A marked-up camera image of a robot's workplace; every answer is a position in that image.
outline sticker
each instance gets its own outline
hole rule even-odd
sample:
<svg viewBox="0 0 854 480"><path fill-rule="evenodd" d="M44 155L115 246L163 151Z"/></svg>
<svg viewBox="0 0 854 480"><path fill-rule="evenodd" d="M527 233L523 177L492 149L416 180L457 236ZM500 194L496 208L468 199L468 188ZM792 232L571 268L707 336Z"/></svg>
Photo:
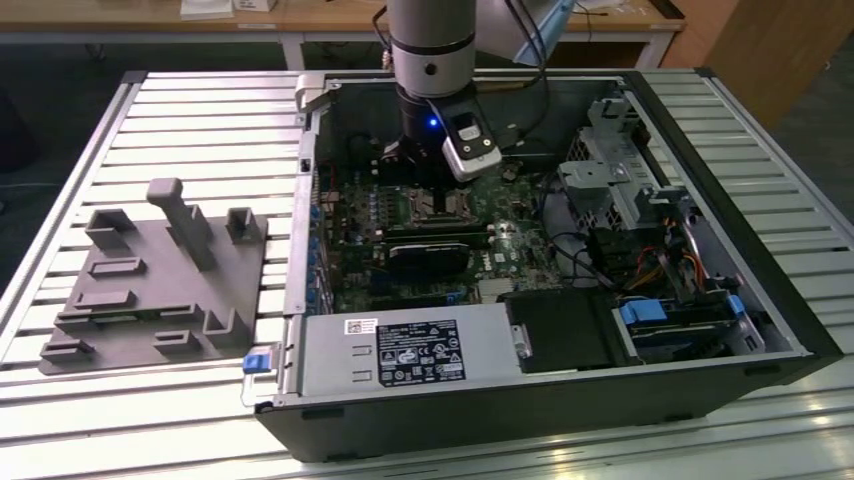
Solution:
<svg viewBox="0 0 854 480"><path fill-rule="evenodd" d="M397 325L376 325L372 321L383 387L465 379L456 320Z"/></svg>
<svg viewBox="0 0 854 480"><path fill-rule="evenodd" d="M344 322L344 335L376 332L375 318L351 318Z"/></svg>
<svg viewBox="0 0 854 480"><path fill-rule="evenodd" d="M252 30L275 30L275 23L239 23L237 28L247 28Z"/></svg>

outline wooden desk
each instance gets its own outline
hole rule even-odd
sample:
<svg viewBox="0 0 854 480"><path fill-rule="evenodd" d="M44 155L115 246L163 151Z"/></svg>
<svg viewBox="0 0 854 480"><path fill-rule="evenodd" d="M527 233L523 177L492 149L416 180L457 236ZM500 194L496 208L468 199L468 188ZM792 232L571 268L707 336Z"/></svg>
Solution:
<svg viewBox="0 0 854 480"><path fill-rule="evenodd" d="M372 42L371 16L383 0L279 0L269 13L235 12L183 22L180 0L2 0L0 43L265 42L281 44L288 69L305 68L305 42ZM684 21L648 0L627 0L607 16L574 15L562 42L643 43L639 68L656 67Z"/></svg>

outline motherboard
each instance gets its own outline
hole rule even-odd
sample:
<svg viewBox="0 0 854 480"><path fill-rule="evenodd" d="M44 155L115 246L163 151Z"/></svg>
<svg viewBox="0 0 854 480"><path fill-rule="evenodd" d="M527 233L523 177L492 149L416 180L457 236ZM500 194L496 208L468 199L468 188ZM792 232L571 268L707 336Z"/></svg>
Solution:
<svg viewBox="0 0 854 480"><path fill-rule="evenodd" d="M495 302L563 285L536 215L543 175L508 164L465 188L383 186L355 172L321 194L339 313Z"/></svg>

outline white paper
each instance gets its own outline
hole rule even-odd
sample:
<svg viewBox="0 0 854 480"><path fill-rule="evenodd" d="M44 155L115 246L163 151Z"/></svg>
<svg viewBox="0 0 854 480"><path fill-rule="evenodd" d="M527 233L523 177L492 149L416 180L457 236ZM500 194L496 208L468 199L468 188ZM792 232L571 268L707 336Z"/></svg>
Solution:
<svg viewBox="0 0 854 480"><path fill-rule="evenodd" d="M181 20L212 20L233 16L231 0L181 0Z"/></svg>

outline vertical post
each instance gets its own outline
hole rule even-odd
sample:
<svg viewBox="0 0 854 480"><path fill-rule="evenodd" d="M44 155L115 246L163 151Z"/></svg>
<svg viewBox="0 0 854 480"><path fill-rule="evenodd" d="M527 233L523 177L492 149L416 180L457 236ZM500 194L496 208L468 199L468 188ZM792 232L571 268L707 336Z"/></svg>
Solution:
<svg viewBox="0 0 854 480"><path fill-rule="evenodd" d="M145 198L148 203L163 210L172 227L172 237L184 247L200 272L216 266L213 253L208 248L209 225L201 211L193 212L184 204L184 187L177 178L155 178L148 184Z"/></svg>
<svg viewBox="0 0 854 480"><path fill-rule="evenodd" d="M303 42L305 36L303 32L283 32L279 42L288 70L305 70L305 59L303 58Z"/></svg>

